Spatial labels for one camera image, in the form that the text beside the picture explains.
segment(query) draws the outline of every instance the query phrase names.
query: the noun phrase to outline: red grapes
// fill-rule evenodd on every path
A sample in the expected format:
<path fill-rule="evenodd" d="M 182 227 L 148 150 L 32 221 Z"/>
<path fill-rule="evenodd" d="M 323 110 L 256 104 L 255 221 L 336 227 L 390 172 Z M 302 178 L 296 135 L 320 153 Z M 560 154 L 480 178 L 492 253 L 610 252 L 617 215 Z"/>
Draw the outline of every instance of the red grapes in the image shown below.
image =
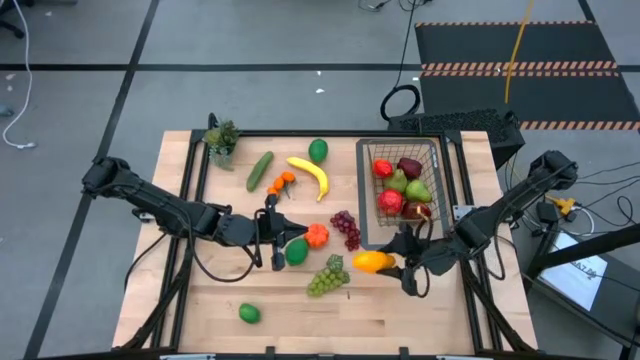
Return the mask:
<path fill-rule="evenodd" d="M 340 211 L 333 215 L 330 221 L 333 227 L 338 228 L 341 233 L 347 235 L 347 241 L 345 241 L 344 244 L 349 251 L 360 248 L 360 230 L 356 227 L 356 219 L 354 219 L 348 211 Z"/>

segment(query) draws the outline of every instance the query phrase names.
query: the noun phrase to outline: green pear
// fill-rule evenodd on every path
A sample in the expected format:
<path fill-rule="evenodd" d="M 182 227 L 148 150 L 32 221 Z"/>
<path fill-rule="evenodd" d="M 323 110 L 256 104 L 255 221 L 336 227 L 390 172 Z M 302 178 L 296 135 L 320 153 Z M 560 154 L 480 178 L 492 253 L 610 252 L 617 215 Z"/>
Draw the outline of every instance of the green pear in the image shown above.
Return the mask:
<path fill-rule="evenodd" d="M 410 201 L 419 201 L 421 203 L 431 202 L 431 193 L 427 186 L 420 180 L 415 179 L 407 185 L 405 195 Z"/>
<path fill-rule="evenodd" d="M 404 176 L 402 169 L 396 169 L 391 176 L 383 180 L 385 189 L 394 189 L 401 193 L 403 193 L 407 187 L 407 182 L 407 177 Z"/>

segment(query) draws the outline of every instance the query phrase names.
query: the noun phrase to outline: grape bunch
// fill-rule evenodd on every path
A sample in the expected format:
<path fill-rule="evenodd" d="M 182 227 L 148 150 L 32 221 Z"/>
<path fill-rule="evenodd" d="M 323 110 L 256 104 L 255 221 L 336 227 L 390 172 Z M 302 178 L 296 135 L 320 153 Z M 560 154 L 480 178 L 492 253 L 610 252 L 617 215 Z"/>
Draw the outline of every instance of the grape bunch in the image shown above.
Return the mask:
<path fill-rule="evenodd" d="M 343 284 L 348 284 L 350 281 L 349 274 L 346 271 L 342 271 L 342 265 L 342 256 L 331 255 L 327 260 L 327 267 L 320 270 L 311 280 L 307 287 L 307 295 L 320 297 Z"/>
<path fill-rule="evenodd" d="M 349 251 L 358 250 L 360 248 L 360 230 L 356 227 L 356 220 L 348 211 L 343 210 L 338 212 L 333 215 L 330 221 L 333 227 L 347 235 L 347 241 L 345 241 L 344 244 L 347 246 Z"/>

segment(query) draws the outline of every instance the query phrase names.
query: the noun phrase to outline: wooden table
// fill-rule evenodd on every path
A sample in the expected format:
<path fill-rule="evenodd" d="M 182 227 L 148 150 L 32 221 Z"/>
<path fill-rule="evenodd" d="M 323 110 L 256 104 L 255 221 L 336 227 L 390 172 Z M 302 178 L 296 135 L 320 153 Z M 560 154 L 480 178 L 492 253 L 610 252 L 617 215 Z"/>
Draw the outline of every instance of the wooden table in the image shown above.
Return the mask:
<path fill-rule="evenodd" d="M 153 177 L 154 184 L 176 195 L 189 136 L 188 131 L 164 134 Z M 316 203 L 315 179 L 295 171 L 298 180 L 291 191 L 291 199 L 285 197 L 278 204 L 278 211 L 294 222 L 328 224 L 329 218 L 340 210 L 348 210 L 354 216 L 358 214 L 355 144 L 359 139 L 336 137 L 326 140 L 329 157 L 322 167 L 329 175 L 331 190 L 322 202 Z M 252 215 L 264 205 L 266 187 L 283 170 L 291 170 L 285 159 L 306 157 L 310 141 L 311 138 L 294 137 L 241 138 L 234 154 L 235 171 L 225 172 L 210 165 L 205 202 L 230 203 L 234 213 Z M 490 205 L 501 196 L 501 190 L 486 133 L 463 133 L 463 148 L 475 203 Z M 245 189 L 247 175 L 268 150 L 274 152 L 275 160 L 259 188 L 249 194 Z M 458 164 L 451 144 L 449 151 L 456 191 L 461 196 L 461 180 L 455 171 Z M 194 167 L 190 199 L 195 192 L 198 161 Z M 263 250 L 265 267 L 255 269 L 246 279 L 234 284 L 214 282 L 194 264 L 179 350 L 264 353 L 267 346 L 275 346 L 278 353 L 397 354 L 399 347 L 406 346 L 411 354 L 473 354 L 457 265 L 443 276 L 431 276 L 431 291 L 427 298 L 409 297 L 402 292 L 397 280 L 353 269 L 343 235 L 329 228 L 330 244 L 325 249 L 312 250 L 302 266 L 287 267 L 282 272 L 271 271 L 270 247 Z M 158 235 L 155 224 L 142 225 L 136 256 Z M 504 225 L 500 235 L 511 239 L 509 229 Z M 123 344 L 134 334 L 158 301 L 168 243 L 165 241 L 158 246 L 131 275 L 114 346 Z M 515 252 L 503 242 L 500 247 L 507 277 L 502 282 L 492 279 L 495 302 L 522 338 L 536 347 Z M 197 241 L 196 248 L 209 270 L 218 276 L 236 277 L 247 266 L 246 254 L 240 249 L 222 248 L 205 241 Z M 497 269 L 492 248 L 486 251 L 487 263 Z M 332 253 L 345 255 L 351 283 L 319 299 L 307 297 L 307 284 Z M 262 321 L 259 324 L 249 325 L 238 318 L 238 307 L 244 302 L 260 308 Z M 484 327 L 484 346 L 490 347 L 486 316 L 480 305 L 478 311 Z M 172 318 L 173 308 L 170 308 L 163 344 L 168 344 Z"/>

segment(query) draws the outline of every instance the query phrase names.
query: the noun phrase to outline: wire basket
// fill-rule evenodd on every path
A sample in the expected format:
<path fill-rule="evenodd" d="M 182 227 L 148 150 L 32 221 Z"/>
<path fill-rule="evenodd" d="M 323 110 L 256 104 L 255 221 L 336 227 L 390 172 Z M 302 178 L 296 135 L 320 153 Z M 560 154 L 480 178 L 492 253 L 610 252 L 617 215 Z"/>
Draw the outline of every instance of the wire basket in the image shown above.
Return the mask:
<path fill-rule="evenodd" d="M 448 224 L 447 196 L 442 185 L 442 174 L 436 144 L 427 139 L 402 139 L 402 140 L 371 140 L 367 146 L 369 152 L 369 168 L 373 169 L 375 160 L 384 159 L 396 166 L 401 158 L 409 158 L 418 161 L 422 165 L 422 173 L 419 179 L 431 192 L 432 200 L 427 204 L 431 210 L 433 221 L 441 220 L 443 225 Z M 385 190 L 383 180 L 373 176 L 374 199 Z M 397 226 L 401 222 L 417 223 L 420 220 L 405 219 L 400 214 L 387 215 L 376 208 L 376 217 L 380 226 Z"/>

